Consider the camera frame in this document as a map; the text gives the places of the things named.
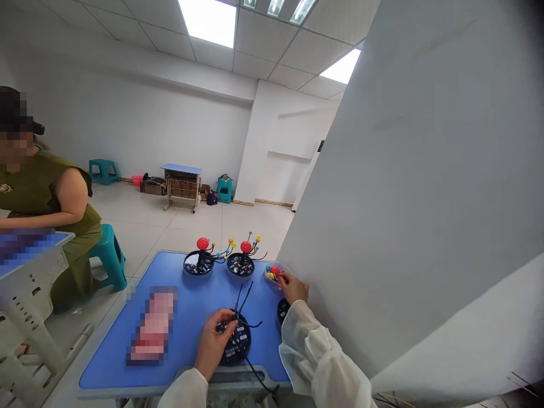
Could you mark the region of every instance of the red bucket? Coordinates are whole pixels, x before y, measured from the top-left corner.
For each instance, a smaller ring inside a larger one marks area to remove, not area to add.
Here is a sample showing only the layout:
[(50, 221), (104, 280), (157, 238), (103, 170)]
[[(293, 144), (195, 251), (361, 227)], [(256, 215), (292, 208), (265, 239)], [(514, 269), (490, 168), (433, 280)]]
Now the red bucket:
[(132, 176), (132, 182), (136, 187), (140, 187), (140, 184), (143, 181), (143, 176)]

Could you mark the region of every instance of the person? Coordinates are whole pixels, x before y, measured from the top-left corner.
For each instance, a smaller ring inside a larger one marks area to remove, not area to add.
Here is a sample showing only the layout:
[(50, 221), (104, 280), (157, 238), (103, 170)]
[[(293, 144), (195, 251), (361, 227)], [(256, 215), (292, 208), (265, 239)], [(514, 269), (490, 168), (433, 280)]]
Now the person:
[[(318, 408), (377, 408), (369, 379), (309, 309), (308, 285), (289, 273), (281, 274), (279, 281), (291, 305), (283, 321), (279, 353), (293, 391), (312, 396)], [(159, 408), (206, 407), (208, 383), (236, 329), (233, 316), (232, 311), (220, 309), (206, 321), (194, 367), (172, 383), (160, 399)], [(221, 335), (215, 331), (220, 321), (229, 322)]]
[(69, 267), (50, 292), (54, 312), (62, 313), (99, 288), (89, 251), (102, 236), (101, 218), (87, 203), (91, 176), (39, 144), (35, 126), (23, 95), (0, 87), (0, 209), (10, 211), (0, 219), (0, 230), (54, 228), (75, 234), (63, 247)]

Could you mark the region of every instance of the tiled floor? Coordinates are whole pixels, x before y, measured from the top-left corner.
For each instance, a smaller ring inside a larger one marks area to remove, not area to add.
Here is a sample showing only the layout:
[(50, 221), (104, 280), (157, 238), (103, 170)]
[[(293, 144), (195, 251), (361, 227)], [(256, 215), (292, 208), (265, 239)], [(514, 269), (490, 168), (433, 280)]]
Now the tiled floor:
[[(113, 226), (126, 256), (125, 274), (129, 286), (118, 293), (113, 293), (111, 287), (101, 289), (88, 303), (47, 319), (46, 325), (53, 338), (65, 351), (87, 324), (98, 326), (104, 318), (113, 318), (107, 316), (110, 307), (119, 296), (125, 296), (131, 286), (138, 284), (158, 250), (189, 252), (196, 249), (196, 241), (202, 236), (225, 250), (230, 237), (240, 243), (252, 231), (262, 237), (261, 255), (268, 250), (266, 259), (274, 260), (294, 215), (288, 207), (260, 203), (254, 207), (201, 203), (192, 214), (189, 206), (175, 202), (164, 211), (165, 197), (141, 194), (136, 187), (125, 182), (111, 186), (94, 185), (93, 190), (91, 203), (102, 216), (102, 223)], [(97, 274), (103, 273), (100, 267), (93, 270)], [(114, 406), (112, 401), (77, 401), (74, 384), (76, 382), (64, 378), (47, 406)]]

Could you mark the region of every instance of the blue tabletop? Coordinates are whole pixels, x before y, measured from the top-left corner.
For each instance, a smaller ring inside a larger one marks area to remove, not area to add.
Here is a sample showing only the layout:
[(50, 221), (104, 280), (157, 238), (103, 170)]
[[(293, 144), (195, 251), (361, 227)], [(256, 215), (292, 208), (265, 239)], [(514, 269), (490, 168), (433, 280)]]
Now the blue tabletop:
[[(0, 279), (17, 267), (36, 259), (37, 255), (42, 254), (57, 245), (62, 245), (64, 241), (68, 241), (68, 238), (73, 235), (74, 234), (72, 233), (64, 232), (51, 233), (43, 235), (39, 240), (34, 241), (31, 246), (18, 248), (11, 259), (0, 262)], [(0, 245), (13, 238), (15, 238), (13, 235), (0, 236)]]
[[(227, 275), (226, 263), (217, 263), (209, 277), (188, 277), (182, 272), (184, 258), (181, 253), (157, 253), (83, 372), (79, 380), (81, 389), (167, 386), (181, 367), (194, 364), (202, 324), (217, 309), (234, 308), (240, 283)], [(283, 295), (264, 279), (265, 266), (266, 262), (255, 263), (253, 288), (242, 310), (250, 324), (263, 321), (260, 327), (251, 329), (248, 358), (254, 366), (264, 366), (273, 381), (289, 381), (279, 357), (281, 333), (276, 324), (276, 307)], [(243, 296), (250, 282), (244, 283)], [(153, 286), (178, 288), (168, 354), (159, 366), (127, 367), (131, 335)]]
[(172, 164), (172, 163), (167, 163), (164, 166), (162, 166), (161, 168), (165, 169), (165, 170), (173, 170), (173, 171), (179, 171), (179, 172), (191, 173), (191, 174), (201, 174), (202, 173), (202, 169), (199, 169), (197, 167), (187, 167), (187, 166), (181, 166), (179, 164)]

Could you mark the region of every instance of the red ball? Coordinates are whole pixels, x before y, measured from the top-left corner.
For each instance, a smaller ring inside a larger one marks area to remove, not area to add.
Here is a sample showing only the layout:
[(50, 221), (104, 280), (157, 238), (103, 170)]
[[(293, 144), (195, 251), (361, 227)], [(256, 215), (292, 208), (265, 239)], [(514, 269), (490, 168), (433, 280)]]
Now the red ball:
[(251, 245), (251, 243), (247, 241), (244, 241), (240, 244), (240, 249), (242, 250), (243, 253), (250, 253), (251, 248), (253, 248), (253, 245)]
[(274, 275), (276, 275), (277, 277), (279, 276), (279, 274), (281, 273), (280, 269), (277, 267), (277, 266), (273, 266), (270, 268), (270, 272), (272, 272)]
[(210, 245), (210, 240), (208, 238), (199, 238), (197, 241), (197, 248), (200, 250), (206, 250), (208, 248), (208, 245)]

